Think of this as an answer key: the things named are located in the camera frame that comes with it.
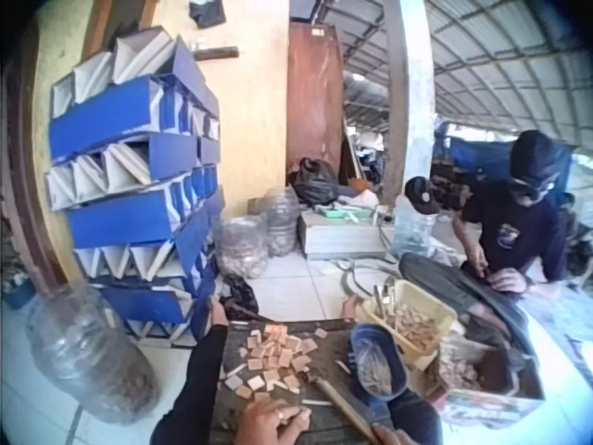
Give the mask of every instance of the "wooden plank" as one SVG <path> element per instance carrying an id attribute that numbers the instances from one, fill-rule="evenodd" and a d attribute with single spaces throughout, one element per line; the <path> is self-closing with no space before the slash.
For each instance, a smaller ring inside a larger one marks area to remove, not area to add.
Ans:
<path id="1" fill-rule="evenodd" d="M 302 158 L 340 170 L 344 86 L 333 26 L 291 23 L 288 46 L 286 169 Z"/>

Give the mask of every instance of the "hand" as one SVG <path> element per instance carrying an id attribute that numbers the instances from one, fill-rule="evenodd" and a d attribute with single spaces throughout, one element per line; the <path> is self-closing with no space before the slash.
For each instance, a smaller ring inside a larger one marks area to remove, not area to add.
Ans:
<path id="1" fill-rule="evenodd" d="M 212 325 L 221 324 L 223 326 L 229 325 L 229 320 L 226 318 L 224 306 L 217 299 L 210 299 L 210 315 L 212 317 Z"/>
<path id="2" fill-rule="evenodd" d="M 260 400 L 249 403 L 239 421 L 234 445 L 294 445 L 309 429 L 311 411 L 289 406 L 283 400 Z M 281 436 L 278 426 L 289 421 Z"/>
<path id="3" fill-rule="evenodd" d="M 516 269 L 501 269 L 488 277 L 488 282 L 498 292 L 523 294 L 529 285 L 525 276 Z"/>
<path id="4" fill-rule="evenodd" d="M 381 441 L 382 445 L 418 445 L 406 432 L 402 429 L 398 431 L 391 431 L 382 425 L 374 424 L 372 431 L 375 436 Z"/>
<path id="5" fill-rule="evenodd" d="M 488 261 L 486 261 L 486 254 L 484 249 L 480 246 L 480 243 L 471 241 L 467 246 L 464 246 L 465 256 L 470 264 L 475 269 L 476 273 L 480 278 L 484 278 L 486 275 L 486 268 L 488 267 Z"/>

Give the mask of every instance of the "large plastic jar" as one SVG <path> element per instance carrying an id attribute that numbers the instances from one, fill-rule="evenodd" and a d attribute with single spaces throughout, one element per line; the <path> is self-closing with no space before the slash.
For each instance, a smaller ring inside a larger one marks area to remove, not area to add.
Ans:
<path id="1" fill-rule="evenodd" d="M 396 258 L 401 258 L 406 252 L 428 256 L 435 221 L 436 215 L 423 215 L 404 195 L 397 196 L 391 254 Z"/>
<path id="2" fill-rule="evenodd" d="M 138 347 L 109 326 L 105 304 L 88 284 L 37 296 L 27 337 L 36 366 L 54 385 L 97 419 L 130 424 L 155 407 L 158 382 Z"/>

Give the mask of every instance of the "blue plastic bowl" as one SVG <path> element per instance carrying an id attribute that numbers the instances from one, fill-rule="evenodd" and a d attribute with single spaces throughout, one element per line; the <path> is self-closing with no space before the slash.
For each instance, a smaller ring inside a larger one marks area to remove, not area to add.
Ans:
<path id="1" fill-rule="evenodd" d="M 357 367 L 357 356 L 362 351 L 362 343 L 370 340 L 376 343 L 389 363 L 391 369 L 391 389 L 389 395 L 376 394 L 372 390 L 364 387 L 360 383 L 360 377 Z M 353 392 L 368 406 L 378 405 L 392 401 L 406 389 L 408 385 L 408 373 L 401 361 L 401 356 L 397 350 L 396 342 L 392 335 L 379 324 L 363 323 L 357 325 L 350 333 L 350 355 L 349 365 L 352 371 Z"/>

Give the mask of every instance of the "plastic container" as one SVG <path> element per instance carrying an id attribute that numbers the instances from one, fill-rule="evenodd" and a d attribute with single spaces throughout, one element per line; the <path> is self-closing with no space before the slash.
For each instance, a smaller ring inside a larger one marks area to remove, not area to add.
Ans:
<path id="1" fill-rule="evenodd" d="M 373 392 L 361 382 L 358 363 L 361 353 L 367 348 L 368 342 L 378 346 L 389 364 L 391 374 L 391 393 L 389 395 Z M 353 356 L 350 361 L 350 368 L 355 377 L 352 379 L 353 390 L 364 403 L 369 406 L 386 403 L 400 396 L 406 389 L 408 374 L 401 361 L 396 343 L 387 329 L 378 324 L 358 324 L 350 333 L 350 348 Z"/>
<path id="2" fill-rule="evenodd" d="M 418 348 L 389 326 L 385 320 L 375 315 L 377 306 L 374 299 L 367 299 L 362 303 L 362 310 L 369 321 L 383 326 L 391 333 L 403 351 L 404 362 L 414 364 L 422 357 L 435 354 L 441 339 L 448 334 L 451 326 L 457 320 L 457 313 L 448 305 L 409 281 L 396 280 L 394 287 L 395 302 L 405 303 L 435 320 L 438 333 L 425 348 Z"/>
<path id="3" fill-rule="evenodd" d="M 258 278 L 268 266 L 267 217 L 222 219 L 215 226 L 216 260 L 222 273 Z"/>
<path id="4" fill-rule="evenodd" d="M 157 404 L 158 382 L 144 354 L 109 327 L 104 309 L 94 287 L 60 287 L 36 297 L 27 337 L 37 368 L 54 385 L 97 419 L 130 424 Z"/>
<path id="5" fill-rule="evenodd" d="M 259 203 L 268 218 L 267 240 L 270 256 L 283 257 L 297 244 L 298 197 L 290 185 L 273 188 Z"/>
<path id="6" fill-rule="evenodd" d="M 411 205 L 409 199 L 399 195 L 393 217 L 395 233 L 391 254 L 401 258 L 404 253 L 412 252 L 427 257 L 436 215 L 422 215 Z"/>

